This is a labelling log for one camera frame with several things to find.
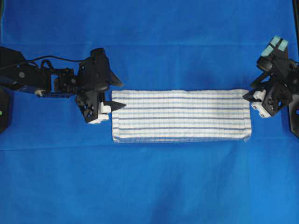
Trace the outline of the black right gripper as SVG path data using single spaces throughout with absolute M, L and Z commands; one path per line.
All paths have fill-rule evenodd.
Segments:
M 262 118 L 276 115 L 298 94 L 298 62 L 291 58 L 274 62 L 269 72 L 262 71 L 250 85 L 253 90 L 242 97 L 252 103 Z

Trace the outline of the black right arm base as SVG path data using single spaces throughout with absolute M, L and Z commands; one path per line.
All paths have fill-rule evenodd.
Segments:
M 288 105 L 290 131 L 299 137 L 299 96 L 293 95 L 293 101 Z

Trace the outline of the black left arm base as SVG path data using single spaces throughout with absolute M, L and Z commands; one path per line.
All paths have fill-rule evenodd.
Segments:
M 0 133 L 11 125 L 13 114 L 14 94 L 11 90 L 0 87 Z

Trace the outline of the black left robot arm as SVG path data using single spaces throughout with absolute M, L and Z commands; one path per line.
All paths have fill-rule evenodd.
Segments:
M 112 72 L 103 48 L 93 49 L 90 56 L 78 60 L 78 72 L 56 69 L 50 56 L 26 60 L 19 51 L 0 48 L 0 84 L 13 91 L 34 94 L 40 98 L 75 97 L 75 103 L 88 124 L 99 124 L 109 119 L 113 111 L 124 108 L 124 103 L 107 101 L 105 92 L 110 86 L 123 83 Z

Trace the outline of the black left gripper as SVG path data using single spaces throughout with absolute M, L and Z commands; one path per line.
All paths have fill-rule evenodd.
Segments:
M 122 81 L 110 70 L 106 56 L 91 56 L 79 64 L 78 92 L 75 102 L 88 124 L 100 124 L 109 119 L 109 113 L 126 104 L 106 101 L 105 91 L 110 86 L 122 87 Z

